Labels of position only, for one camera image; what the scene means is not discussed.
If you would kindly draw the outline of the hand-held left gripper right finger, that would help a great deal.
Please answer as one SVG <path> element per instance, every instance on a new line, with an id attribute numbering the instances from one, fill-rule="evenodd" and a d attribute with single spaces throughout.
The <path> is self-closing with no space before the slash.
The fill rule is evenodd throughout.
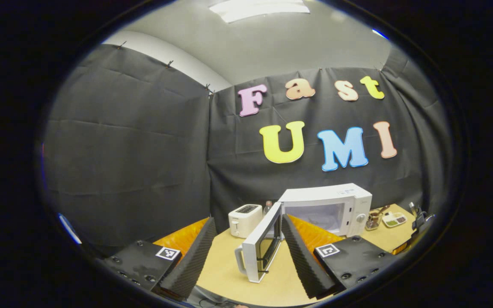
<path id="1" fill-rule="evenodd" d="M 331 241 L 303 220 L 282 215 L 282 232 L 309 298 L 323 299 L 377 277 L 398 260 L 360 237 Z"/>

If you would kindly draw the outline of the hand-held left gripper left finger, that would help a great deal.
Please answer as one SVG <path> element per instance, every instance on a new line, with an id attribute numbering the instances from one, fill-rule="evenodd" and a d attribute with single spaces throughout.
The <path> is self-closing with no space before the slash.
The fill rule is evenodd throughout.
<path id="1" fill-rule="evenodd" d="M 214 218 L 205 218 L 154 242 L 136 240 L 102 263 L 147 292 L 185 300 L 197 284 L 216 235 Z"/>

